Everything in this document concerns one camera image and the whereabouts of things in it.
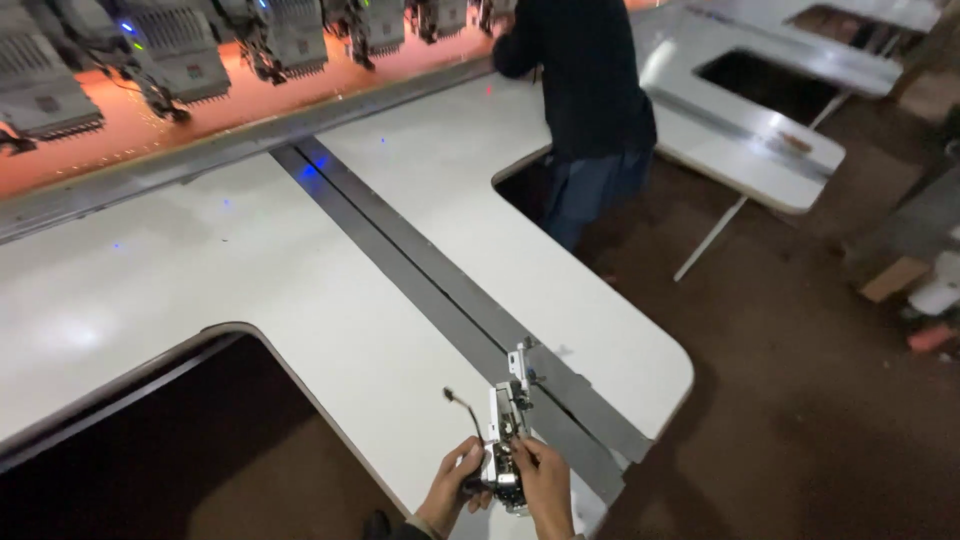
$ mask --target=red object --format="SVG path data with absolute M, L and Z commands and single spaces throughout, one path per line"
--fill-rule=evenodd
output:
M 933 328 L 918 331 L 908 337 L 906 342 L 914 353 L 930 353 L 936 351 L 937 348 L 957 335 L 957 331 L 947 324 L 940 324 Z

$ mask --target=sleeve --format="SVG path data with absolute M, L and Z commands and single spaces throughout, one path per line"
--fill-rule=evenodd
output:
M 442 540 L 426 522 L 410 516 L 406 523 L 396 528 L 388 540 Z
M 493 67 L 504 77 L 519 79 L 540 63 L 542 41 L 530 0 L 516 3 L 514 17 L 513 30 L 498 38 L 493 46 Z

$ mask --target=blue jeans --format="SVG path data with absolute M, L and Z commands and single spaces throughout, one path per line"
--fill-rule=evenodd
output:
M 573 252 L 584 227 L 603 211 L 629 200 L 647 184 L 652 159 L 651 150 L 555 163 L 541 227 L 568 252 Z

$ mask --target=black jacket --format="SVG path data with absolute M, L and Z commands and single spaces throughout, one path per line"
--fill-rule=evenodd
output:
M 603 158 L 657 144 L 640 88 L 623 0 L 518 0 L 514 29 L 497 40 L 493 65 L 519 78 L 543 65 L 543 100 L 562 160 Z

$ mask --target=table leg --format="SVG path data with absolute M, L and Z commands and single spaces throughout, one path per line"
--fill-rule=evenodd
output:
M 730 207 L 730 209 L 727 210 L 727 213 L 723 214 L 723 217 L 720 218 L 720 221 L 718 221 L 717 224 L 713 226 L 713 229 L 710 231 L 710 234 L 708 234 L 707 237 L 704 238 L 703 242 L 700 242 L 700 245 L 697 246 L 697 249 L 693 252 L 693 255 L 691 255 L 690 258 L 686 260 L 686 262 L 684 263 L 684 266 L 682 266 L 681 269 L 677 272 L 677 274 L 673 277 L 674 282 L 679 282 L 684 278 L 684 275 L 690 269 L 690 267 L 693 266 L 693 263 L 696 262 L 697 259 L 704 254 L 704 251 L 706 251 L 707 248 L 710 246 L 710 244 L 713 243 L 713 240 L 716 239 L 716 237 L 723 231 L 724 227 L 727 227 L 727 224 L 730 223 L 730 220 L 732 220 L 733 217 L 736 215 L 736 213 L 743 208 L 743 205 L 746 202 L 747 202 L 747 196 L 741 195 L 740 200 L 738 200 L 735 205 Z

